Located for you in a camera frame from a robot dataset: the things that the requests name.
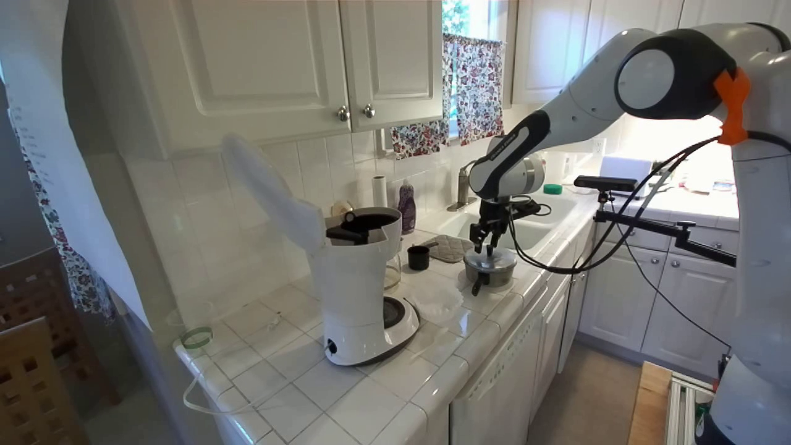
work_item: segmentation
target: sink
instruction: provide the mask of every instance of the sink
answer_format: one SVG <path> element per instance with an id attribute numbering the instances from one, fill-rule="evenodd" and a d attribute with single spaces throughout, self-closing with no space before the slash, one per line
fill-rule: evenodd
<path id="1" fill-rule="evenodd" d="M 549 208 L 549 215 L 528 215 L 513 222 L 517 240 L 521 249 L 536 246 L 553 228 L 558 228 L 575 208 L 573 198 L 565 196 L 533 196 L 536 203 Z M 477 222 L 477 203 L 459 213 L 447 215 L 438 233 L 450 238 L 469 238 L 469 224 Z M 513 240 L 503 233 L 497 241 L 500 246 L 513 249 Z"/>

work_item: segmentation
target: faucet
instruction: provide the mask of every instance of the faucet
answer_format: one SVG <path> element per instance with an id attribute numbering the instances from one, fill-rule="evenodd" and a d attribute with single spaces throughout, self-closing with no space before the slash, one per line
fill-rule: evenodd
<path id="1" fill-rule="evenodd" d="M 475 198 L 469 198 L 469 168 L 471 164 L 463 165 L 459 172 L 458 172 L 458 180 L 454 180 L 454 203 L 447 206 L 447 211 L 459 211 L 465 208 L 466 203 L 471 203 Z"/>

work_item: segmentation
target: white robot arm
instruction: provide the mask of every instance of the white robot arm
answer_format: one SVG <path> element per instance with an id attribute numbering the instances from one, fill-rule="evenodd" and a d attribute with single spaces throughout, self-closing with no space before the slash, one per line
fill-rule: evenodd
<path id="1" fill-rule="evenodd" d="M 741 215 L 733 359 L 722 376 L 699 442 L 791 442 L 788 49 L 788 37 L 765 24 L 621 31 L 553 102 L 517 124 L 469 171 L 469 187 L 481 198 L 480 233 L 469 233 L 480 249 L 486 235 L 497 245 L 507 228 L 501 218 L 508 213 L 501 208 L 528 193 L 512 172 L 528 154 L 591 139 L 621 114 L 643 119 L 712 114 L 723 119 L 726 129 L 737 129 L 733 139 L 728 133 Z M 713 86 L 722 79 L 752 83 L 737 109 L 723 105 L 723 92 Z"/>

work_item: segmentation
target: white tile countertop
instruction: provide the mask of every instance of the white tile countertop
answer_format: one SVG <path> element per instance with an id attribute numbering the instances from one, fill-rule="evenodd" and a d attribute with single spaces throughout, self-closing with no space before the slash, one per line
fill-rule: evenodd
<path id="1" fill-rule="evenodd" d="M 650 203 L 650 215 L 737 228 L 733 208 L 733 198 L 671 191 Z M 561 238 L 573 238 L 592 211 L 589 206 L 536 256 L 553 260 Z M 403 249 L 427 238 L 433 233 L 408 235 Z M 227 411 L 222 422 L 240 442 L 422 442 L 427 417 L 450 403 L 507 337 L 542 277 L 518 265 L 507 286 L 485 286 L 469 297 L 463 262 L 430 260 L 427 271 L 403 270 L 397 286 L 382 293 L 409 301 L 422 325 L 406 349 L 371 365 L 339 369 L 324 359 L 318 301 L 309 280 L 262 293 L 214 323 L 208 346 L 175 343 L 175 353 L 214 405 Z"/>

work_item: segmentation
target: cabinet handle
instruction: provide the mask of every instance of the cabinet handle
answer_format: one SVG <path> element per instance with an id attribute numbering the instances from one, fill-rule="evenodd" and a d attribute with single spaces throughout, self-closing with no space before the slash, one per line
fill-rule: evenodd
<path id="1" fill-rule="evenodd" d="M 340 122 L 349 122 L 349 119 L 350 119 L 349 105 L 340 105 L 340 109 L 337 112 L 337 115 L 339 115 Z"/>
<path id="2" fill-rule="evenodd" d="M 367 119 L 376 119 L 372 103 L 365 103 L 361 112 L 362 112 Z"/>

